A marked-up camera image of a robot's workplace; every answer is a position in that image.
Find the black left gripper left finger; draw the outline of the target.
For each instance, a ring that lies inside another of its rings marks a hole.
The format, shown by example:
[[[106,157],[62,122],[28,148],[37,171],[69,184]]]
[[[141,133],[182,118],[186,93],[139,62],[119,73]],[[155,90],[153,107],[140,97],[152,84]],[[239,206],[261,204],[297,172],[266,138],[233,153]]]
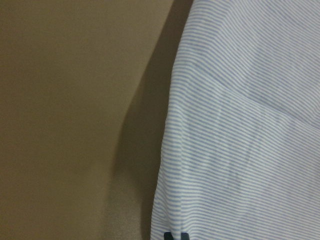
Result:
[[[174,240],[174,237],[171,232],[165,232],[163,234],[163,238],[164,238],[164,240]]]

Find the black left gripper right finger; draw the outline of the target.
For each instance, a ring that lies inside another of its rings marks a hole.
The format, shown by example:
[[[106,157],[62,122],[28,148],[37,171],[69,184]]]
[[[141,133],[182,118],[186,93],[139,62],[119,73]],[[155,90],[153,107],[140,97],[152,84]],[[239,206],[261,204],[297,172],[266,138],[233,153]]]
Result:
[[[187,232],[182,232],[180,234],[180,240],[189,240],[189,234]]]

